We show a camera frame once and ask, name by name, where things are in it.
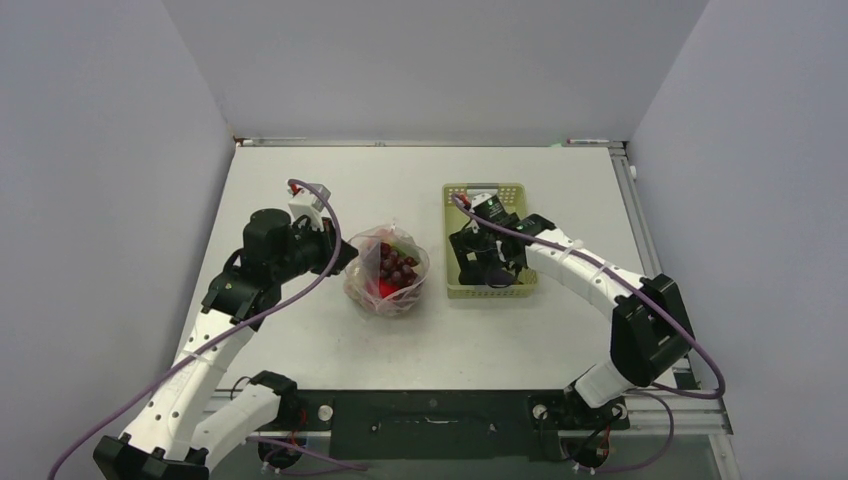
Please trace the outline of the red tomato toy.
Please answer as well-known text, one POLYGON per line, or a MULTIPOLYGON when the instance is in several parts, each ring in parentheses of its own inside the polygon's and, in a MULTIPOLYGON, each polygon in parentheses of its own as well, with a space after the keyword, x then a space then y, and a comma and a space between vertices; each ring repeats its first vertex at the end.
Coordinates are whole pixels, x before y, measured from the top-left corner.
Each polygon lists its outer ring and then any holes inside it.
POLYGON ((392 296, 400 287, 393 284, 390 280, 379 278, 375 283, 366 287, 366 292, 374 299, 382 300, 392 296))

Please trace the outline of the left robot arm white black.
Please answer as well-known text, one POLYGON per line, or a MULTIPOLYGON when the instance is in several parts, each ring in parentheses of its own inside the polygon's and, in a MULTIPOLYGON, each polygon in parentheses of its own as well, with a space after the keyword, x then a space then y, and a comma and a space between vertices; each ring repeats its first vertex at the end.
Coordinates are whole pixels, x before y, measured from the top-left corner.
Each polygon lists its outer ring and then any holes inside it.
POLYGON ((264 319, 339 274, 356 256, 334 212, 313 207, 261 209, 243 229, 201 301, 181 353, 118 436, 104 436, 93 459, 106 479, 207 479, 256 428, 289 428, 297 401, 286 377, 262 372, 258 386, 223 412, 202 413, 223 375, 264 319))

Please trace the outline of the dark red grapes toy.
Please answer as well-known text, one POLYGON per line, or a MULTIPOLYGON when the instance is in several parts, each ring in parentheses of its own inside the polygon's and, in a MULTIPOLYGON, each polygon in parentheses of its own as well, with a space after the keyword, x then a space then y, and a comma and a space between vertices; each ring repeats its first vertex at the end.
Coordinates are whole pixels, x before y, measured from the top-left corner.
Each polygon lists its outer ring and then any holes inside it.
POLYGON ((402 288, 411 287, 418 279, 419 261, 396 246, 381 242, 379 246, 378 279, 390 280, 402 288))

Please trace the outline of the beige plastic basket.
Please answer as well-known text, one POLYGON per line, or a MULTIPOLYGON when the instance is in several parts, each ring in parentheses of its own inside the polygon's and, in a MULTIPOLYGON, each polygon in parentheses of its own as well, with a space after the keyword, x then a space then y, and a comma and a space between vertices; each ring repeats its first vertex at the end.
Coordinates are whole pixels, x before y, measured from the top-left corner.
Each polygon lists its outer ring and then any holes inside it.
POLYGON ((457 261, 449 236, 467 226, 470 219, 453 204, 452 196, 465 195, 471 199, 481 194, 497 195, 507 213, 515 213, 519 218, 528 214, 525 188, 520 183, 445 184, 442 187, 442 211, 447 295, 451 299, 529 297, 539 284, 535 271, 502 267, 503 274, 496 274, 493 267, 479 265, 477 249, 460 255, 460 259, 468 264, 467 268, 457 261))

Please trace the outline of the clear zip top bag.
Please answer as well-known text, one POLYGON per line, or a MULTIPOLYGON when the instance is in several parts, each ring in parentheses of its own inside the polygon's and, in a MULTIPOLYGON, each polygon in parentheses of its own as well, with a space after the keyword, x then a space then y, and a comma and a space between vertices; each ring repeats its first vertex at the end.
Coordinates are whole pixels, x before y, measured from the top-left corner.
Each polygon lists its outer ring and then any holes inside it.
POLYGON ((422 297, 430 262, 427 252, 396 224, 354 235, 358 256, 345 268, 344 292, 365 311, 396 317, 422 297))

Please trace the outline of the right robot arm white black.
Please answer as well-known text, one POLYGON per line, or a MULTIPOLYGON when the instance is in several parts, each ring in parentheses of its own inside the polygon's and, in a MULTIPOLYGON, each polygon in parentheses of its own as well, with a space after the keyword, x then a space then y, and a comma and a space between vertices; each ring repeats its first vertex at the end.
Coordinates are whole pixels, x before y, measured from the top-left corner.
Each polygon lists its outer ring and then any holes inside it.
POLYGON ((528 269, 544 275, 609 321, 606 359, 570 385, 574 393, 564 404, 573 425, 593 426, 606 404, 630 389, 652 385, 690 353, 693 332, 669 277, 648 278, 623 269, 538 214, 521 218, 507 212, 495 195, 453 193, 450 200, 469 219, 451 240, 458 250, 483 256, 477 262, 482 272, 528 269))

